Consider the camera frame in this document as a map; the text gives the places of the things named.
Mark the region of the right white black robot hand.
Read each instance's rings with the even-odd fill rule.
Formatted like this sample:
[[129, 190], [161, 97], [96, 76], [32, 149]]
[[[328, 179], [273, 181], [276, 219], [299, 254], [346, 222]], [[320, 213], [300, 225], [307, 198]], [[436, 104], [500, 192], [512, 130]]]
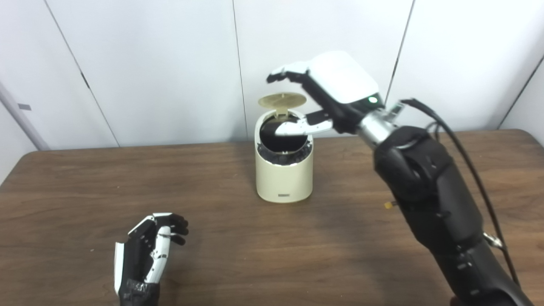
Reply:
[[276, 137], [307, 136], [327, 130], [357, 134], [363, 118], [384, 107], [377, 82], [344, 51], [283, 65], [270, 72], [266, 81], [284, 79], [299, 83], [321, 110], [262, 128]]

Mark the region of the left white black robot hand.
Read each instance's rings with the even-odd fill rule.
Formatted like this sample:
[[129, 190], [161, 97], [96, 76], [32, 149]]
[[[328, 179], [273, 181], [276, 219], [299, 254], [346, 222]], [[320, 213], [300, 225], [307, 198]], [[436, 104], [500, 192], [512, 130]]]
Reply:
[[115, 244], [114, 289], [121, 306], [157, 306], [161, 277], [171, 243], [183, 246], [189, 233], [181, 215], [162, 212], [144, 217]]

